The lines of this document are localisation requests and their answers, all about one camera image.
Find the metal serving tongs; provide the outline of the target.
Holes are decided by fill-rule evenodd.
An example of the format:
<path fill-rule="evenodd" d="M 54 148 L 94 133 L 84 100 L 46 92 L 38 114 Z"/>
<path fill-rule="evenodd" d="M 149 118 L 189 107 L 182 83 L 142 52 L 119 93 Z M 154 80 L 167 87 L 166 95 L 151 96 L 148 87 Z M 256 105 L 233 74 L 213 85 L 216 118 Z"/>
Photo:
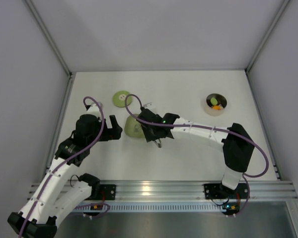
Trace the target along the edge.
<path fill-rule="evenodd" d="M 156 145 L 158 148 L 162 148 L 162 142 L 161 142 L 160 139 L 155 140 L 154 143 L 155 143 L 155 145 Z"/>

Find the green round lid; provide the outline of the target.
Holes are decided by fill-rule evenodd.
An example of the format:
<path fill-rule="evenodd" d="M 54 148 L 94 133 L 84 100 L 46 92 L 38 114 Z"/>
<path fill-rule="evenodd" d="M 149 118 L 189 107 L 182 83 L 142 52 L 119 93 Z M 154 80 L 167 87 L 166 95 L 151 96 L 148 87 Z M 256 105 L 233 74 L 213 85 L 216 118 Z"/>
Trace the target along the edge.
<path fill-rule="evenodd" d="M 112 97 L 113 105 L 119 108 L 124 108 L 125 105 L 130 105 L 132 103 L 132 97 L 128 97 L 128 99 L 126 99 L 129 94 L 130 92 L 125 90 L 116 92 Z"/>

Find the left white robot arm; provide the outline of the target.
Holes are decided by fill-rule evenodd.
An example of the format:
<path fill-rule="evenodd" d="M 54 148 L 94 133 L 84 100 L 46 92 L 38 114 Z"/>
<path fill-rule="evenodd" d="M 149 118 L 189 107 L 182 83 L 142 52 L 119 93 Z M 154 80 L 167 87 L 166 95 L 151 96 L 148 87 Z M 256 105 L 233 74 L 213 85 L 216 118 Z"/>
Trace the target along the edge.
<path fill-rule="evenodd" d="M 63 220 L 85 199 L 95 199 L 100 180 L 83 174 L 64 195 L 60 195 L 68 180 L 90 154 L 98 141 L 118 140 L 122 128 L 114 115 L 107 127 L 103 105 L 92 100 L 85 105 L 86 113 L 76 122 L 69 138 L 59 144 L 50 167 L 39 187 L 19 212 L 12 212 L 7 222 L 20 238 L 53 238 Z"/>

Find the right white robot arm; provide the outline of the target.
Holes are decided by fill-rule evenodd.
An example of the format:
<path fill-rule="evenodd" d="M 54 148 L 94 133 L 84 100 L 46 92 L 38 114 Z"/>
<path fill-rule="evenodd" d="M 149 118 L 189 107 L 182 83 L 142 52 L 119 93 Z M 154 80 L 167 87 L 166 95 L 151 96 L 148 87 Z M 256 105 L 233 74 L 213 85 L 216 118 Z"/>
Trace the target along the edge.
<path fill-rule="evenodd" d="M 141 106 L 137 116 L 147 142 L 160 143 L 164 138 L 186 139 L 210 146 L 223 153 L 226 169 L 221 181 L 224 190 L 234 191 L 247 171 L 255 146 L 244 127 L 233 123 L 228 128 L 204 126 L 177 114 L 160 116 L 149 105 Z"/>

